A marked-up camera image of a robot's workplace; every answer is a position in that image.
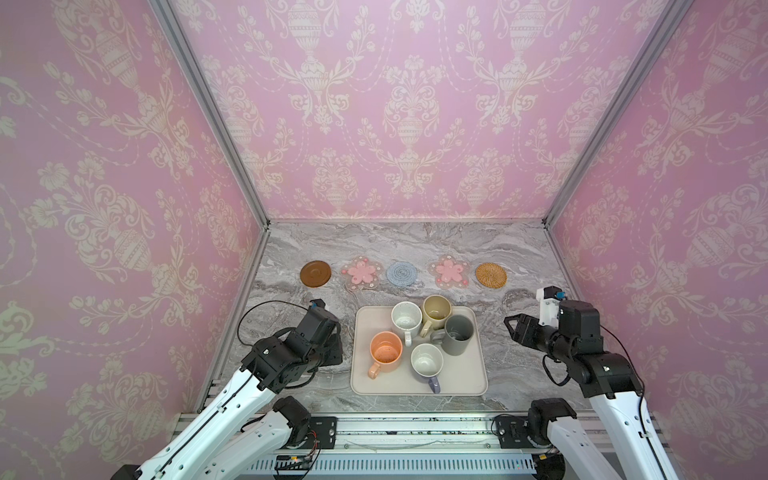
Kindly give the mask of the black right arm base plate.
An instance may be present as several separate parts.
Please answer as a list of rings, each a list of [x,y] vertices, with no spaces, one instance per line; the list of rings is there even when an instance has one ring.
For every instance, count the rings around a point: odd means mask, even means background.
[[[526,417],[500,414],[492,419],[491,432],[496,436],[501,449],[537,448],[529,435]]]

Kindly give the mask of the white ceramic mug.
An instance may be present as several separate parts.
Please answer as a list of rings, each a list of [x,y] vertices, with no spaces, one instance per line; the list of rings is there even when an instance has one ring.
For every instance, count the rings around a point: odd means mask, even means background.
[[[405,347],[411,347],[422,325],[421,308],[410,301],[396,304],[391,311],[391,330],[401,339]]]

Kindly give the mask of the aluminium left corner post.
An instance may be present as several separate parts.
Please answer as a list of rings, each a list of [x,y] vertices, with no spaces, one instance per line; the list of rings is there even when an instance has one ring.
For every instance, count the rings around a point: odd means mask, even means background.
[[[260,228],[268,230],[270,220],[266,215],[266,210],[260,201],[234,138],[227,128],[222,110],[217,105],[213,92],[208,85],[201,62],[195,55],[192,45],[174,12],[172,2],[167,0],[149,0],[148,4],[174,52],[180,68],[189,83],[192,94],[210,126],[212,134],[217,140],[250,210],[254,214]]]

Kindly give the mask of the brown wooden round coaster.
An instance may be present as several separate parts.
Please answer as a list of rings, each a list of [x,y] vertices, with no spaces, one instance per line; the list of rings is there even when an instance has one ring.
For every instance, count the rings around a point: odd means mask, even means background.
[[[330,265],[321,260],[306,263],[299,273],[300,281],[309,288],[319,288],[325,285],[332,276]]]

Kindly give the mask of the orange ceramic mug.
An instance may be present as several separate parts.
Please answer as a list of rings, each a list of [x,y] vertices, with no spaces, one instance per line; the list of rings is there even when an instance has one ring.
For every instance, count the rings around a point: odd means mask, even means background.
[[[371,340],[369,352],[373,363],[367,375],[370,379],[377,379],[384,373],[393,372],[400,365],[403,343],[396,333],[382,331]]]

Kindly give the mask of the beige silicone tray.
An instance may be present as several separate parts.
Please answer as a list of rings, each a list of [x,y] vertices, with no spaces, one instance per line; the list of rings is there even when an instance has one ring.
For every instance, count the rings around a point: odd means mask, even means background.
[[[428,343],[428,337],[416,337],[412,346],[405,346],[396,368],[382,372],[377,378],[368,376],[374,365],[370,343],[374,336],[393,327],[390,306],[364,306],[356,313],[353,351],[351,354],[350,386],[359,395],[416,396],[430,395],[428,380],[411,366],[415,346]],[[442,396],[480,396],[488,388],[488,379],[479,334],[469,339],[466,350],[459,356],[444,354],[443,368],[437,379]]]

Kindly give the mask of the woven rattan round coaster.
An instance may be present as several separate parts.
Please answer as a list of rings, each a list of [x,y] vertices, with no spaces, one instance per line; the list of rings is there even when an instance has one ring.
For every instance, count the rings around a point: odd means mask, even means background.
[[[500,289],[507,283],[506,270],[497,263],[486,262],[477,266],[475,269],[477,281],[484,287],[490,289]]]

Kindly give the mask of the aluminium front frame rail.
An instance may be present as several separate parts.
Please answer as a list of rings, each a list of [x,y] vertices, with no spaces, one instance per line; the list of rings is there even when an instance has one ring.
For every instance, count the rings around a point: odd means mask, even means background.
[[[339,415],[333,449],[285,446],[255,460],[234,479],[458,479],[512,475],[581,479],[554,447],[501,449],[491,432],[496,416]],[[618,479],[627,479],[600,419],[591,414],[578,417],[594,445],[615,467]]]

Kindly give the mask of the blue round woven coaster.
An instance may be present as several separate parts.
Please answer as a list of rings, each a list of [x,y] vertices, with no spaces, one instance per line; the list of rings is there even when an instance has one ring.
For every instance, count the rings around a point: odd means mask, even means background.
[[[418,270],[410,262],[398,261],[388,267],[386,277],[392,285],[407,288],[417,281]]]

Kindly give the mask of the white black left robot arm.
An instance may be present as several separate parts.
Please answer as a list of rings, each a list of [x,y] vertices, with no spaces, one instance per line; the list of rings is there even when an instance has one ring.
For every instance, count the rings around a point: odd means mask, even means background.
[[[141,465],[123,465],[114,479],[234,479],[249,464],[285,446],[313,441],[309,411],[278,395],[309,370],[337,365],[340,334],[296,343],[257,341],[212,404]]]

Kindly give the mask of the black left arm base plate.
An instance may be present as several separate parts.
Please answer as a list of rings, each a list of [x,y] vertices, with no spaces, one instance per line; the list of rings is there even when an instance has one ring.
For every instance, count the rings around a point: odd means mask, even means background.
[[[338,418],[336,416],[313,416],[301,426],[296,436],[286,444],[288,449],[333,449],[336,443]]]

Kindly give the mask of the aluminium right corner post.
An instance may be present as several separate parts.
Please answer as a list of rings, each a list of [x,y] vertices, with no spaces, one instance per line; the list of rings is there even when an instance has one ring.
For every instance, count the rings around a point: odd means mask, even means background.
[[[554,229],[558,219],[586,177],[591,163],[596,159],[601,148],[618,125],[692,4],[692,0],[673,0],[665,3],[642,48],[630,64],[624,79],[594,127],[551,207],[543,217],[542,225],[546,231],[551,232]]]

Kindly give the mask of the pink flower silicone coaster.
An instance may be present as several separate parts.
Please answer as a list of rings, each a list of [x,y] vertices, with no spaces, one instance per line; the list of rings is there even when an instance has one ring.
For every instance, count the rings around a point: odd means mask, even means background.
[[[343,265],[340,273],[350,292],[375,290],[380,284],[383,266],[366,256],[359,256]]]

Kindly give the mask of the grey ceramic mug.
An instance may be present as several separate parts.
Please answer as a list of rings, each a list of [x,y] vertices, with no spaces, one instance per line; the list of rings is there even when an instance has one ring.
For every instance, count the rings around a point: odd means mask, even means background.
[[[475,335],[473,321],[464,315],[453,315],[441,330],[430,335],[430,342],[450,356],[462,355]]]

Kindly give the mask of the yellow beige ceramic mug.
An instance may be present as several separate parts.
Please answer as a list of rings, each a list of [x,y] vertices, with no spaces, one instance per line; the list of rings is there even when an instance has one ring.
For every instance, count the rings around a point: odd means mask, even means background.
[[[427,297],[421,306],[422,325],[419,335],[422,338],[433,331],[443,329],[447,319],[453,314],[451,302],[441,295]]]

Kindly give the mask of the aluminium corner post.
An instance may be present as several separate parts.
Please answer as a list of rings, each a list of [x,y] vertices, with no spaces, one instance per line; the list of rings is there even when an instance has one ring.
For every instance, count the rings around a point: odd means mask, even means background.
[[[227,128],[222,110],[217,105],[213,92],[208,85],[201,62],[195,55],[192,45],[174,12],[172,2],[167,0],[149,0],[148,4],[174,52],[180,68],[189,83],[192,94],[210,126],[212,134],[217,140],[250,210],[254,214],[260,228],[268,230],[270,220],[266,215],[266,210],[260,201],[234,138]]]
[[[554,229],[558,219],[586,177],[591,163],[596,159],[601,148],[618,125],[692,4],[692,0],[673,0],[665,3],[642,48],[630,64],[624,79],[594,127],[551,207],[543,217],[542,225],[546,231],[551,232]]]

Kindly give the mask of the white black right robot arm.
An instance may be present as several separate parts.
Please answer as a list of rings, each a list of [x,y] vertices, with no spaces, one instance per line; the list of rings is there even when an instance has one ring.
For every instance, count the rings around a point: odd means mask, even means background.
[[[517,314],[504,319],[511,339],[566,367],[560,386],[574,381],[600,419],[627,479],[679,477],[653,425],[645,387],[626,355],[604,348],[599,313],[587,305],[559,307],[557,325]],[[586,434],[575,409],[561,398],[535,400],[527,416],[531,441],[556,448],[581,479],[620,475]]]

